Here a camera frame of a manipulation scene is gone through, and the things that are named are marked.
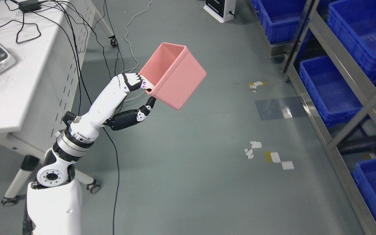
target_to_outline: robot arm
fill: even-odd
[[[27,211],[35,224],[34,235],[81,235],[80,213],[82,193],[74,179],[76,163],[97,139],[100,128],[107,125],[117,131],[146,119],[155,98],[137,110],[114,115],[127,92],[154,86],[137,73],[122,73],[112,78],[81,117],[67,112],[63,117],[67,127],[56,133],[56,142],[46,151],[37,181],[27,187]]]
[[[67,112],[63,121],[67,125],[56,133],[56,142],[46,152],[43,167],[37,173],[37,181],[44,187],[54,187],[73,178],[71,165],[76,163],[98,138],[100,128],[108,125],[117,131],[142,122],[150,113],[155,98],[149,98],[138,110],[129,110],[113,116],[117,106],[126,98],[127,92],[136,89],[152,89],[154,86],[137,73],[122,73],[111,79],[82,116]]]

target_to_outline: black cable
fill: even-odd
[[[70,29],[72,30],[73,44],[75,45],[75,51],[76,51],[76,57],[75,58],[78,61],[77,62],[77,65],[78,65],[77,66],[77,70],[79,71],[79,77],[81,79],[82,85],[84,86],[84,90],[85,90],[86,96],[88,97],[89,103],[92,104],[91,98],[89,97],[88,90],[86,89],[86,85],[85,85],[85,82],[84,82],[84,79],[83,79],[82,73],[81,73],[81,70],[82,70],[81,69],[81,63],[79,61],[78,46],[76,44],[76,35],[75,35],[75,31],[73,30],[72,21],[71,21],[71,19],[69,17],[69,14],[66,12],[66,9],[60,3],[57,3],[57,1],[54,1],[54,2],[56,2],[57,6],[60,6],[63,9],[63,12],[64,12],[64,14],[66,16],[66,19],[69,21]]]
[[[114,32],[114,27],[112,26],[111,24],[111,20],[109,18],[109,14],[108,14],[108,6],[106,4],[106,0],[104,0],[104,4],[105,4],[105,8],[106,8],[106,13],[107,13],[107,18],[108,18],[108,21],[110,23],[110,26],[111,26],[111,30],[113,32],[113,34],[115,35],[115,32]],[[120,57],[121,57],[121,61],[123,62],[123,72],[125,71],[125,67],[124,67],[124,59],[123,59],[123,55],[121,55],[121,51],[120,51],[120,48],[118,47],[118,43],[117,43],[117,50],[118,52],[120,53]],[[119,185],[120,185],[120,166],[119,166],[119,163],[118,163],[118,154],[116,155],[116,158],[117,158],[117,171],[118,171],[118,181],[117,181],[117,190],[115,192],[115,200],[114,200],[114,211],[113,211],[113,216],[112,216],[112,235],[114,235],[114,227],[115,227],[115,208],[116,208],[116,205],[117,205],[117,196],[118,196],[118,188],[119,188]]]
[[[28,41],[31,41],[31,40],[37,39],[37,38],[39,38],[39,37],[41,36],[41,32],[40,32],[39,26],[38,26],[36,23],[25,23],[25,22],[24,22],[24,14],[23,14],[23,21],[22,21],[22,22],[21,22],[21,21],[17,21],[17,20],[10,20],[9,22],[6,22],[5,24],[1,25],[0,28],[6,26],[7,24],[9,24],[9,23],[11,23],[11,22],[18,22],[18,23],[21,24],[21,29],[17,32],[17,36],[16,36],[16,38],[15,38],[15,42],[16,42],[17,44],[25,43],[25,42],[28,42]],[[18,40],[18,38],[19,38],[19,34],[20,34],[20,32],[23,30],[24,25],[35,25],[36,28],[37,28],[37,31],[39,32],[39,35],[36,36],[36,37],[34,37],[34,38],[32,38],[32,39],[27,39],[27,40],[19,41],[19,40]]]
[[[106,9],[106,12],[107,12],[107,18],[108,18],[108,21],[109,21],[109,23],[110,23],[112,33],[115,35],[114,27],[112,26],[112,24],[111,24],[111,20],[110,20],[110,18],[109,18],[109,14],[108,14],[108,6],[107,6],[107,2],[106,2],[106,0],[104,0],[104,4],[105,4],[105,9]],[[117,43],[117,50],[118,50],[118,52],[120,53],[121,61],[123,61],[123,71],[125,71],[124,59],[123,59],[123,55],[121,55],[121,51],[120,51],[120,48],[119,48],[119,46],[118,46],[118,43]]]
[[[121,55],[121,52],[120,52],[120,50],[118,49],[118,52],[120,53],[120,56],[121,56],[121,59],[122,59],[122,61],[123,61],[123,66],[124,66],[124,60],[123,60],[123,58],[122,58],[122,55]],[[105,128],[103,128],[103,130],[104,130],[104,132],[106,133],[106,135],[107,135],[107,137],[110,139],[110,141],[111,141],[111,143],[113,144],[113,146],[114,146],[114,150],[115,150],[115,153],[116,153],[116,161],[117,161],[117,172],[118,172],[118,180],[117,180],[117,190],[116,190],[116,195],[115,195],[115,202],[114,202],[114,209],[113,209],[113,221],[112,221],[112,223],[113,223],[113,235],[114,235],[114,233],[115,233],[115,229],[114,229],[114,227],[115,227],[115,211],[116,211],[116,206],[117,206],[117,197],[118,197],[118,189],[119,189],[119,183],[120,183],[120,168],[119,168],[119,162],[118,162],[118,151],[117,151],[117,147],[115,146],[115,143],[114,143],[114,141],[111,139],[111,137],[110,137],[110,135],[108,134],[108,132],[106,131],[106,129]]]
[[[17,4],[17,6],[18,6],[18,4],[19,4],[19,2],[17,2],[17,1],[14,1],[14,0],[10,0],[11,2],[13,2],[13,3],[15,3],[15,4]],[[15,10],[17,10],[17,9],[11,9],[9,6],[8,6],[8,3],[7,3],[7,0],[4,0],[4,3],[6,4],[6,6],[7,6],[7,8],[8,8],[8,10],[9,11],[15,11]]]
[[[65,4],[67,7],[69,7],[69,9],[71,9],[71,10],[74,11],[74,12],[76,12],[76,13],[78,14],[78,16],[84,21],[84,25],[85,25],[85,26],[88,26],[88,27],[91,29],[91,31],[95,34],[95,39],[96,39],[97,43],[102,47],[102,54],[103,54],[103,57],[104,57],[105,65],[106,65],[107,70],[108,70],[108,74],[109,74],[110,78],[112,78],[112,76],[111,76],[111,72],[110,72],[110,69],[109,69],[109,67],[108,67],[107,59],[106,59],[106,57],[105,57],[105,48],[104,48],[104,46],[98,41],[98,36],[97,36],[97,33],[94,31],[94,28],[92,28],[92,27],[89,25],[89,23],[84,19],[84,17],[82,16],[82,14],[80,14],[80,13],[76,10],[76,7],[75,7],[72,3],[69,3],[69,2],[67,2],[67,1],[54,1],[54,2],[57,2],[57,3],[68,3],[68,4],[72,5],[72,6],[74,7],[74,9],[72,9],[68,4]]]

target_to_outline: electrical cord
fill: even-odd
[[[129,32],[127,31],[127,27],[133,22],[133,19],[134,19],[136,16],[138,16],[138,15],[140,15],[140,14],[142,14],[142,13],[147,12],[147,11],[149,10],[150,5],[152,4],[152,2],[153,2],[153,0],[150,0],[150,3],[148,4],[148,8],[147,8],[146,10],[141,11],[141,12],[137,13],[136,15],[134,15],[134,16],[132,17],[132,19],[130,20],[130,22],[124,27],[124,29],[126,30],[126,34],[124,35],[124,39],[126,39],[127,43],[129,44],[129,46],[130,46],[130,52],[132,53],[133,59],[134,59],[134,60],[136,61],[136,63],[137,63],[137,64],[136,64],[136,67],[134,67],[133,70],[135,70],[135,69],[139,66],[139,61],[137,61],[136,57],[134,56],[132,45],[130,44],[129,40],[127,39],[127,35],[129,34]]]
[[[68,40],[69,40],[69,43],[70,43],[70,46],[73,48],[73,46],[72,46],[72,43],[71,43],[71,41],[70,41],[70,39],[69,39],[69,37],[68,37]],[[120,52],[120,49],[117,47],[117,49],[118,49],[118,52],[119,52],[119,54],[120,54],[120,56],[121,56],[121,60],[123,61],[123,68],[124,68],[124,60],[123,60],[123,58],[122,58],[122,55],[121,55],[121,52]],[[86,89],[86,87],[85,87],[85,84],[84,84],[84,82],[83,82],[83,79],[82,79],[82,75],[81,75],[81,81],[82,81],[82,84],[83,84],[83,86],[84,86],[84,89],[85,89],[85,92],[86,92],[86,95],[87,95],[87,97],[88,97],[88,100],[89,100],[89,102],[90,102],[90,104],[92,104],[92,101],[91,101],[91,99],[90,99],[90,97],[89,97],[89,95],[88,95],[88,92],[87,92],[87,89]],[[117,147],[116,147],[116,145],[115,145],[115,143],[114,143],[114,141],[112,140],[112,138],[111,138],[111,136],[109,135],[109,133],[106,131],[106,129],[105,128],[103,128],[103,130],[104,130],[104,132],[106,133],[106,135],[107,135],[107,137],[110,139],[110,141],[111,141],[111,143],[113,144],[113,146],[114,146],[114,149],[115,149],[115,153],[116,153],[116,161],[117,161],[117,172],[118,172],[118,180],[117,180],[117,190],[116,190],[116,195],[115,195],[115,204],[114,204],[114,211],[113,211],[113,235],[114,235],[114,233],[115,233],[115,231],[114,231],[114,223],[115,223],[115,208],[116,208],[116,205],[117,205],[117,196],[118,196],[118,188],[119,188],[119,179],[120,179],[120,172],[119,172],[119,162],[118,162],[118,151],[117,151]]]
[[[15,11],[15,10],[17,10],[17,9],[10,9],[10,7],[9,7],[8,4],[7,4],[7,0],[5,0],[4,2],[6,3],[8,9],[9,9],[10,11]],[[23,21],[22,21],[22,22],[21,22],[21,21],[17,21],[17,20],[10,20],[9,22],[6,22],[5,24],[1,25],[0,28],[2,28],[2,27],[4,27],[4,26],[8,25],[8,24],[11,23],[11,22],[18,22],[18,23],[20,23],[20,24],[21,24],[21,29],[17,32],[17,36],[16,36],[16,38],[15,38],[15,42],[16,42],[17,44],[25,43],[25,42],[28,42],[28,41],[31,41],[31,40],[34,40],[34,39],[39,38],[39,37],[41,36],[41,32],[40,32],[39,26],[38,26],[36,23],[25,23],[24,20],[25,20],[25,16],[24,16],[24,13],[23,13]],[[19,39],[19,35],[20,35],[21,31],[23,30],[24,25],[35,25],[35,26],[36,26],[36,29],[37,29],[37,31],[38,31],[38,33],[39,33],[39,35],[36,36],[36,37],[34,37],[34,38],[31,38],[31,39],[26,39],[26,40],[23,40],[23,41],[19,41],[19,40],[18,40],[18,39]]]
[[[114,27],[111,24],[111,20],[110,20],[109,14],[108,14],[108,6],[107,6],[106,0],[104,0],[104,4],[105,4],[105,9],[106,9],[106,13],[107,13],[108,22],[110,23],[112,33],[115,35]],[[124,59],[123,59],[123,55],[121,55],[121,50],[120,50],[120,48],[119,48],[118,45],[117,45],[117,50],[118,50],[118,53],[120,54],[121,61],[123,62],[123,71],[124,71],[125,70]],[[115,72],[116,71],[116,67],[117,67],[117,63],[115,64],[115,68],[114,68],[114,73],[115,74],[116,74],[116,72]]]

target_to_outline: pink plastic container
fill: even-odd
[[[162,43],[140,74],[155,85],[149,95],[179,110],[207,73],[186,46]]]

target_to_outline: gray floor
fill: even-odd
[[[124,26],[148,3],[108,1],[126,68],[135,62]],[[260,116],[257,103],[276,103],[284,111],[300,107],[282,105],[282,99],[296,97],[295,91],[284,83],[280,61],[267,56],[246,2],[238,0],[235,19],[223,24],[203,4],[155,0],[128,27],[141,67],[161,42],[171,42],[188,46],[208,74],[180,111],[157,102],[142,124],[110,132],[121,175],[115,234],[362,234],[309,119]],[[109,81],[100,52],[92,36],[83,75],[93,99]],[[107,52],[109,62],[115,53]],[[253,92],[249,82],[257,81],[267,85]],[[123,109],[140,107],[147,98],[126,102]],[[83,98],[82,110],[87,109]],[[253,149],[248,159],[251,141],[262,148]],[[277,152],[294,169],[268,161],[267,152]],[[0,147],[0,200],[21,161],[22,156]],[[95,195],[84,192],[83,234],[111,234],[118,173],[105,134],[76,167],[102,184]],[[0,235],[21,234],[23,209],[23,200],[14,207],[0,205]]]

